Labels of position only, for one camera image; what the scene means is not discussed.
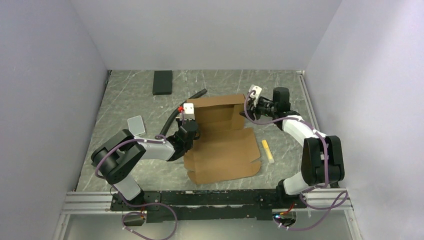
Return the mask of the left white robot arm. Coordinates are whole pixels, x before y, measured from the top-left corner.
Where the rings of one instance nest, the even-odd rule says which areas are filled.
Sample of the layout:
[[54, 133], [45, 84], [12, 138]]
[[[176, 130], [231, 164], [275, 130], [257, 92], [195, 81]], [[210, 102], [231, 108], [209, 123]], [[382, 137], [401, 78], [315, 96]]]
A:
[[137, 210], [144, 203], [144, 192], [131, 176], [136, 164], [140, 160], [176, 161], [199, 138], [199, 126], [194, 120], [185, 121], [173, 135], [161, 139], [136, 137], [123, 129], [92, 153], [94, 174], [114, 187], [129, 209]]

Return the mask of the yellow marker pen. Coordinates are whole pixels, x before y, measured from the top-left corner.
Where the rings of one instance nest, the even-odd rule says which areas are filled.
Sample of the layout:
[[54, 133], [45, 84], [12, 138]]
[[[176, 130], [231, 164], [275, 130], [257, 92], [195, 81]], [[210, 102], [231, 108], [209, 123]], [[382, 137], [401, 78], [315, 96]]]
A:
[[272, 152], [270, 150], [270, 147], [268, 145], [268, 142], [265, 139], [263, 139], [261, 141], [261, 144], [262, 144], [262, 146], [264, 148], [264, 151], [265, 151], [266, 157], [268, 159], [268, 162], [270, 164], [274, 164], [275, 163], [275, 160], [274, 160], [273, 154], [272, 154]]

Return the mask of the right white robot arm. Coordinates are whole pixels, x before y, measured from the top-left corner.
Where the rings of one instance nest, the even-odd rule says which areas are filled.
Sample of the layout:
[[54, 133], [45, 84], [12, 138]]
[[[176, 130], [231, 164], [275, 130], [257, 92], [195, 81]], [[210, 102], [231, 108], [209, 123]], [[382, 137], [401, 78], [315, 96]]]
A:
[[250, 86], [240, 115], [256, 125], [274, 124], [302, 146], [300, 170], [281, 181], [276, 203], [287, 208], [295, 201], [295, 195], [342, 181], [345, 168], [341, 139], [320, 132], [293, 110], [288, 88], [275, 87], [271, 99], [261, 93], [261, 87]]

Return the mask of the brown cardboard box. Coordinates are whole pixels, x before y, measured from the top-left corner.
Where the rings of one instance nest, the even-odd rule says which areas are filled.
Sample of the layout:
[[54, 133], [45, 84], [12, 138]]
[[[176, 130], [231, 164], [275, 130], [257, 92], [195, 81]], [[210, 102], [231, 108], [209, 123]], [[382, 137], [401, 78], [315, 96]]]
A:
[[245, 127], [245, 96], [232, 94], [189, 99], [200, 138], [183, 157], [189, 179], [197, 185], [252, 177], [261, 169], [253, 128]]

